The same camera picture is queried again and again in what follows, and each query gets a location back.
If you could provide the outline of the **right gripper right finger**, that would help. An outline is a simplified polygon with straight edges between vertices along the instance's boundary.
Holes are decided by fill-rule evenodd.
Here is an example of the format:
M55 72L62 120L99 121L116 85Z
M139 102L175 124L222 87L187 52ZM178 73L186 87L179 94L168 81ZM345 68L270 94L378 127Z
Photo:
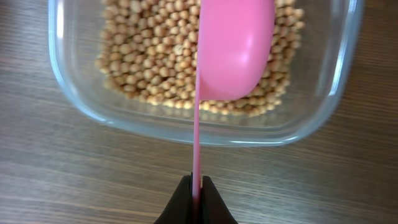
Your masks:
M204 175L200 199L201 224L238 224L234 219L212 179Z

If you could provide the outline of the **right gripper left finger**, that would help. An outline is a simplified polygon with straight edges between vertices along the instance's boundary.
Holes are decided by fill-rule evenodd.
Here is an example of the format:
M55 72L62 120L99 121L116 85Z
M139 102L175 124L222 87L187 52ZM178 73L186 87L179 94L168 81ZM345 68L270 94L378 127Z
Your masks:
M168 204L154 224L192 224L192 177L185 175L177 185Z

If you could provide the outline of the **pink plastic measuring scoop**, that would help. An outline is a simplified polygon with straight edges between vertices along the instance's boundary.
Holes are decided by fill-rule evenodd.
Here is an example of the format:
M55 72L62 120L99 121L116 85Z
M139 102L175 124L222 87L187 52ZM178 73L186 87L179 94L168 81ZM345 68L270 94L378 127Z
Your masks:
M202 0L193 129L192 197L200 198L199 102L237 100L265 70L274 33L273 0Z

